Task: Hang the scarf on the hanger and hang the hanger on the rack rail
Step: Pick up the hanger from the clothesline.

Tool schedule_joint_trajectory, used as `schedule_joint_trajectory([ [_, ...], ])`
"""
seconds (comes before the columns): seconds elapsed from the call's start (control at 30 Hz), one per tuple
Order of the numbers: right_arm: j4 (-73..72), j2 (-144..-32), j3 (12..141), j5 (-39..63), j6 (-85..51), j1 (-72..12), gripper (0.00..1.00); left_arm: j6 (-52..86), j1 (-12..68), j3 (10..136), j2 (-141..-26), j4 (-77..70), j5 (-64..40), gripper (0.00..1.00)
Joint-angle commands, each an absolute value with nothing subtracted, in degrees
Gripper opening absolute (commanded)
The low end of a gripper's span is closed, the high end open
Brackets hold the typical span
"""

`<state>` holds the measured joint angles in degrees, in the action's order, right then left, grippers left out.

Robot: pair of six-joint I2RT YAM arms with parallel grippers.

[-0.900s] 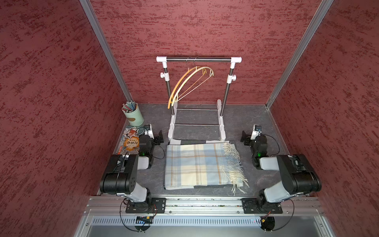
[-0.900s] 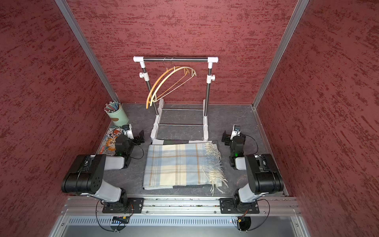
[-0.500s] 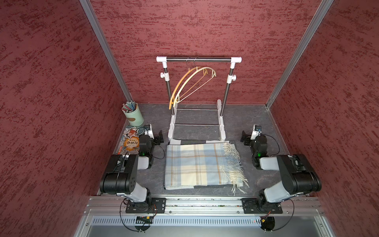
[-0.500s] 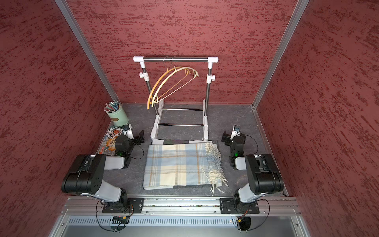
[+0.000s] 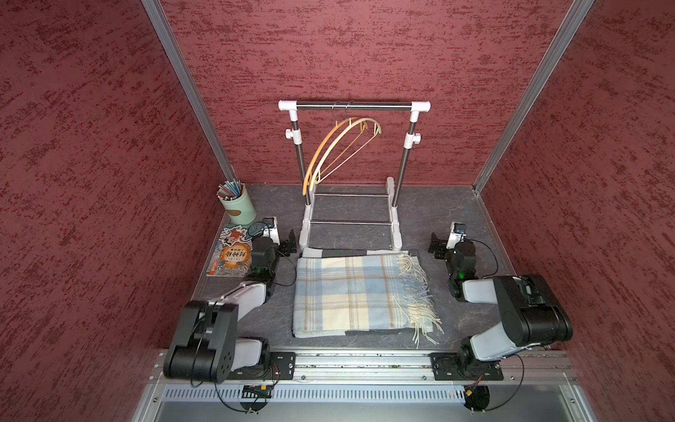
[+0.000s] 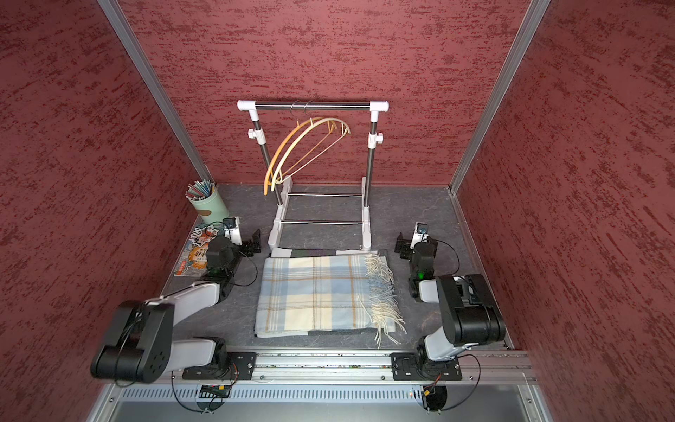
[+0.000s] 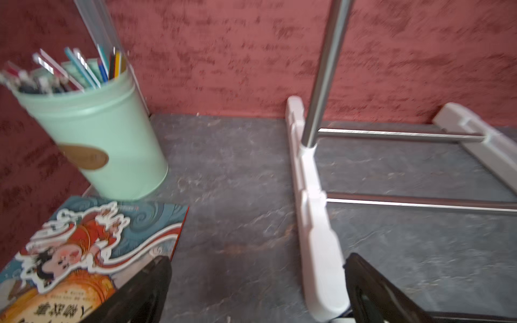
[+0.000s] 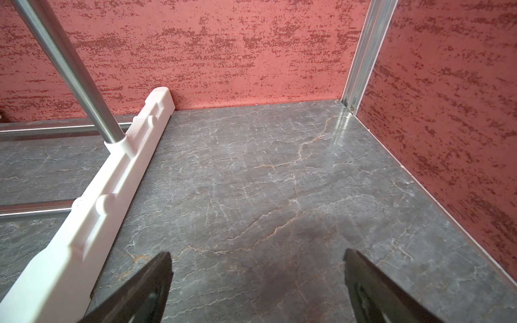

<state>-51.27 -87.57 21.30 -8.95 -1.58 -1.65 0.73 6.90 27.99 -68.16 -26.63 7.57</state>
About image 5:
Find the brown wooden hanger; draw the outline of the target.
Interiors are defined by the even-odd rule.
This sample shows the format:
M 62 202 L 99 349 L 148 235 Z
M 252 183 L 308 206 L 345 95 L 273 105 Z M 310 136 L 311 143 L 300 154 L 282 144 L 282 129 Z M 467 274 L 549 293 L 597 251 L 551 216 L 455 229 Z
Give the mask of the brown wooden hanger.
M 349 151 L 353 144 L 360 140 L 362 135 L 369 131 L 369 125 L 374 124 L 372 136 L 362 144 L 362 146 L 355 149 L 347 158 L 337 164 L 344 154 Z M 328 163 L 326 170 L 323 169 L 326 160 L 332 154 L 332 151 L 339 145 L 339 143 L 350 133 L 355 133 L 353 140 L 340 151 L 332 162 Z M 346 164 L 353 156 L 360 152 L 367 144 L 374 138 L 381 135 L 381 125 L 370 118 L 348 118 L 344 121 L 335 122 L 333 128 L 324 136 L 319 146 L 316 148 L 313 157 L 309 161 L 309 167 L 302 181 L 302 195 L 306 198 L 310 193 L 316 191 L 316 186 L 321 184 L 326 178 L 332 175 L 339 167 Z

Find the light cream wooden hanger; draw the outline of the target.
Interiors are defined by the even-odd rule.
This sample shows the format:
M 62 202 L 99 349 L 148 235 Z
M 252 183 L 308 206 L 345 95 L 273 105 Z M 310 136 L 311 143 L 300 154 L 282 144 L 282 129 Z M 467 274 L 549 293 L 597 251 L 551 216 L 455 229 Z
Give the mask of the light cream wooden hanger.
M 339 163 L 342 162 L 345 158 L 347 158 L 347 157 L 348 157 L 355 149 L 357 149 L 358 147 L 362 146 L 362 144 L 364 144 L 364 142 L 367 141 L 367 140 L 372 136 L 372 131 L 373 131 L 373 130 L 374 130 L 374 124 L 371 123 L 371 124 L 369 125 L 369 131 L 367 131 L 367 133 L 365 133 L 364 135 L 362 135 L 362 137 L 360 138 L 360 140 L 358 140 L 357 142 L 355 142 L 355 144 L 353 144 L 352 148 L 351 148 L 349 151 L 347 151 L 347 152 L 344 154 L 344 156 L 342 156 L 342 158 L 339 159 L 339 161 L 337 161 L 337 164 L 339 164 Z M 347 136 L 339 143 L 339 145 L 332 151 L 332 154 L 331 154 L 331 155 L 329 156 L 329 158 L 326 160 L 326 163 L 325 163 L 324 166 L 323 166 L 323 169 L 324 169 L 324 170 L 326 170 L 326 167 L 327 167 L 328 163 L 332 162 L 333 159 L 337 156 L 337 153 L 339 153 L 340 151 L 342 151 L 342 149 L 344 149 L 344 147 L 346 147 L 346 146 L 351 142 L 351 140 L 353 140 L 353 137 L 355 137 L 355 133 L 354 133 L 354 132 L 353 132 L 353 133 L 350 133 L 349 135 L 347 135 Z

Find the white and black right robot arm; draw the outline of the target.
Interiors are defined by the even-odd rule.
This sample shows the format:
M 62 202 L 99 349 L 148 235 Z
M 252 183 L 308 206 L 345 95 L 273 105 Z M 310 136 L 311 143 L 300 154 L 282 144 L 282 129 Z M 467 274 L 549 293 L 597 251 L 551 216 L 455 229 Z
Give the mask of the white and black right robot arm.
M 428 251 L 445 261 L 449 290 L 455 300 L 496 305 L 500 317 L 492 328 L 465 337 L 458 351 L 430 355 L 437 381 L 502 381 L 500 362 L 504 358 L 573 337 L 571 320 L 542 276 L 478 279 L 476 246 L 465 238 L 449 248 L 432 234 Z

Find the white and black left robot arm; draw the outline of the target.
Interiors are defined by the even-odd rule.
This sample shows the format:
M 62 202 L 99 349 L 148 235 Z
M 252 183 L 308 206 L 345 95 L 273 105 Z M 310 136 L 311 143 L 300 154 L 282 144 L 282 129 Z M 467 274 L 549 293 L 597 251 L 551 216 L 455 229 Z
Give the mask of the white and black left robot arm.
M 219 297 L 186 304 L 163 362 L 163 375 L 194 386 L 223 383 L 232 375 L 279 379 L 268 340 L 240 336 L 238 323 L 269 302 L 279 286 L 275 281 L 279 260 L 296 252 L 293 231 L 279 243 L 271 237 L 255 238 L 251 267 L 240 284 Z

